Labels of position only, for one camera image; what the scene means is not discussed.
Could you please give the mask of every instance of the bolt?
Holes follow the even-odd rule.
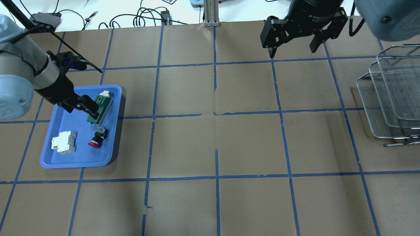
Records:
[[[382,22],[383,22],[383,23],[388,23],[390,20],[391,20],[391,17],[389,17],[389,16],[385,16],[385,17],[382,19]]]

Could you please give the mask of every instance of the green terminal block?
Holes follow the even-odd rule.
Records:
[[[109,91],[103,91],[95,98],[96,104],[98,104],[99,109],[95,116],[89,116],[87,122],[100,126],[102,121],[105,118],[106,113],[111,107],[113,99],[111,98]]]

